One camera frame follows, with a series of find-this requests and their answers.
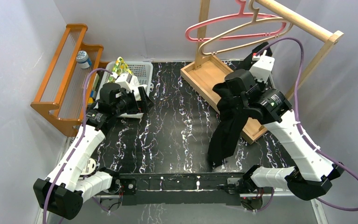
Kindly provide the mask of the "black skirt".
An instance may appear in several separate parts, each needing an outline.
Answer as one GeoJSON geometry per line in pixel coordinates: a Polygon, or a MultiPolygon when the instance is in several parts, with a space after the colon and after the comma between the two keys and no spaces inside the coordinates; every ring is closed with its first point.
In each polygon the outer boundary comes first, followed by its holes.
{"type": "Polygon", "coordinates": [[[229,90],[226,83],[219,83],[213,91],[220,96],[217,108],[220,123],[215,129],[207,152],[208,164],[215,168],[223,164],[224,159],[234,154],[249,116],[243,112],[243,101],[229,90]]]}

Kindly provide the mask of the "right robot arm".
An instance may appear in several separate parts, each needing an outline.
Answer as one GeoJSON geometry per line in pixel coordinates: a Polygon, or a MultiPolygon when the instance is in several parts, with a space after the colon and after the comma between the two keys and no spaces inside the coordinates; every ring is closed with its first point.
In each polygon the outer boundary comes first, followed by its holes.
{"type": "Polygon", "coordinates": [[[331,189],[332,180],[338,178],[343,169],[311,148],[311,139],[298,127],[293,106],[285,95],[277,89],[264,88],[275,59],[264,50],[261,54],[252,54],[250,60],[249,69],[229,73],[224,83],[233,94],[236,110],[270,131],[295,165],[288,168],[254,165],[237,185],[249,193],[264,187],[289,190],[305,201],[324,196],[331,189]]]}

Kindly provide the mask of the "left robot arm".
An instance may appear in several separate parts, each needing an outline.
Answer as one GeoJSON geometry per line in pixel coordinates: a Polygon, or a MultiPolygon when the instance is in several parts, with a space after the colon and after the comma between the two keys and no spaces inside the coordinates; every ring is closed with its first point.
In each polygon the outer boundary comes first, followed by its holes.
{"type": "Polygon", "coordinates": [[[71,220],[80,212],[83,203],[102,191],[109,194],[134,194],[128,189],[130,180],[121,180],[118,172],[100,168],[80,179],[94,151],[103,142],[122,114],[146,114],[153,107],[147,85],[126,89],[117,83],[106,83],[99,99],[86,107],[86,121],[80,126],[74,142],[49,175],[38,178],[33,190],[43,213],[54,213],[71,220]]]}

